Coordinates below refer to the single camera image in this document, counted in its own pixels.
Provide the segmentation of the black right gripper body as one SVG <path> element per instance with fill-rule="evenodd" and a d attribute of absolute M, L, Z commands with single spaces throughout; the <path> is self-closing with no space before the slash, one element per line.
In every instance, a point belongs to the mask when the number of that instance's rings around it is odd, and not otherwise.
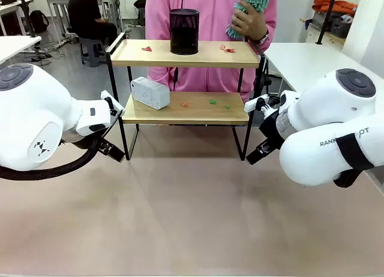
<path fill-rule="evenodd" d="M 271 153 L 276 149 L 280 150 L 284 143 L 284 138 L 282 138 L 277 130 L 278 110 L 272 107 L 262 107 L 261 111 L 264 114 L 264 120 L 259 130 L 266 137 L 266 140 L 259 145 L 259 152 Z"/>

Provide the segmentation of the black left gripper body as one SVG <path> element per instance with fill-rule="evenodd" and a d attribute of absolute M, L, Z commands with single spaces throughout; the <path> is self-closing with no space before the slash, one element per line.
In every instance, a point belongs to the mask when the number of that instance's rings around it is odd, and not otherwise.
<path fill-rule="evenodd" d="M 104 150 L 104 137 L 102 134 L 91 134 L 89 138 L 92 150 Z"/>

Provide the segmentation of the person's left hand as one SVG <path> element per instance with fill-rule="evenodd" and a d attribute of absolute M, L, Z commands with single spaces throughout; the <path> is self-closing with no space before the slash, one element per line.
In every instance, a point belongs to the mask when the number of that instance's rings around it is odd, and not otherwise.
<path fill-rule="evenodd" d="M 254 41 L 261 40 L 268 31 L 263 13 L 255 10 L 248 10 L 248 13 L 245 13 L 235 9 L 230 27 L 238 34 Z"/>

